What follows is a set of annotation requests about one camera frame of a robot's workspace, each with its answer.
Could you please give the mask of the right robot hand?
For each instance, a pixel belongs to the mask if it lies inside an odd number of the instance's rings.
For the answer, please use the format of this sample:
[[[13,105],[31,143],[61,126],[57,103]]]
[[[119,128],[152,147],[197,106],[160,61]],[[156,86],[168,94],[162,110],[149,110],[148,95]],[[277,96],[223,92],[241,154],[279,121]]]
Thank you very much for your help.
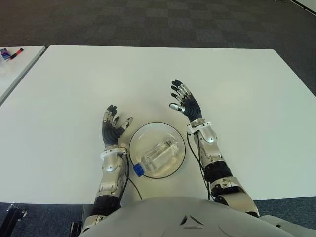
[[[173,80],[171,82],[171,89],[175,91],[175,93],[171,93],[171,96],[178,101],[178,103],[169,104],[171,109],[184,114],[190,122],[202,119],[202,112],[198,102],[191,91],[181,81]]]

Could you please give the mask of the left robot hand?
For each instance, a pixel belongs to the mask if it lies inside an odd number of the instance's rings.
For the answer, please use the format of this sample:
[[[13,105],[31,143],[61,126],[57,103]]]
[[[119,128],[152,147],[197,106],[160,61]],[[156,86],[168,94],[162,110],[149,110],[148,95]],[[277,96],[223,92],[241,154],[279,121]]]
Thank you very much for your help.
[[[110,105],[104,112],[102,119],[102,139],[107,149],[110,146],[119,144],[119,138],[130,127],[133,122],[133,117],[129,117],[122,125],[117,126],[120,119],[117,114],[117,107]]]

